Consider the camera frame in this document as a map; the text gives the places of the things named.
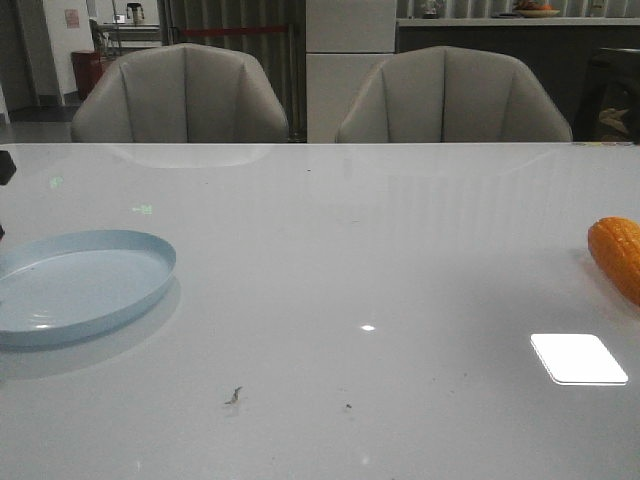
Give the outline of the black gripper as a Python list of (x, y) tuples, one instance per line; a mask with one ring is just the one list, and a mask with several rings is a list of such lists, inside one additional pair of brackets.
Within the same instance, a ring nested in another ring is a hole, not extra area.
[(6, 150), (0, 151), (0, 185), (6, 186), (17, 171), (11, 154)]

